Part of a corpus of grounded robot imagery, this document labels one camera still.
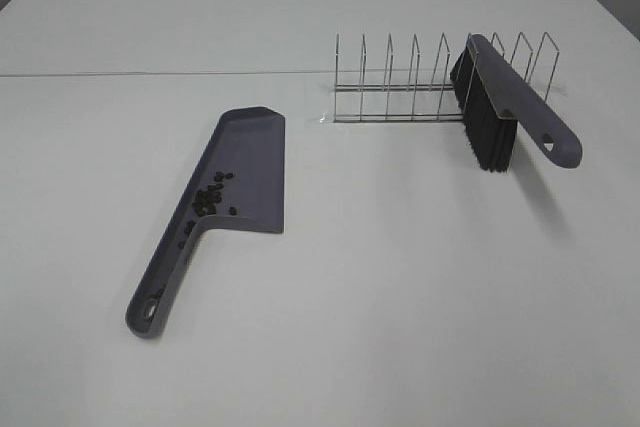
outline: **dustpan handle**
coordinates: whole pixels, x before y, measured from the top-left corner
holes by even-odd
[[[255,219],[210,215],[200,219],[194,226],[175,262],[168,262],[172,256],[167,252],[167,249],[174,247],[161,241],[138,284],[125,316],[127,325],[138,337],[150,339],[157,337],[164,330],[182,279],[187,273],[191,255],[202,234],[213,229],[278,233]]]

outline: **brush handle hole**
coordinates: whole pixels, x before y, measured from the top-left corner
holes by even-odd
[[[149,297],[147,303],[144,304],[144,309],[142,311],[142,318],[144,320],[151,320],[153,318],[153,314],[156,312],[156,307],[158,306],[158,299],[156,297]]]
[[[542,136],[542,143],[544,144],[544,148],[547,149],[549,152],[551,152],[551,150],[553,150],[553,137],[551,137],[549,134],[544,134]]]

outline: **hand brush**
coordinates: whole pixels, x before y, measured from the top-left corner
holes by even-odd
[[[551,162],[575,168],[582,145],[535,90],[482,35],[470,35],[451,71],[471,148],[480,167],[509,167],[518,122]]]

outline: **gray plastic handle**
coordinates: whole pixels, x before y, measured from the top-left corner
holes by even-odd
[[[582,144],[538,93],[482,35],[474,34],[467,49],[498,117],[513,118],[554,164],[572,169],[582,160]]]

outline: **dustpan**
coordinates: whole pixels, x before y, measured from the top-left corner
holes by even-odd
[[[224,113],[126,313],[131,331],[160,335],[199,237],[210,229],[282,233],[285,119],[265,107]]]

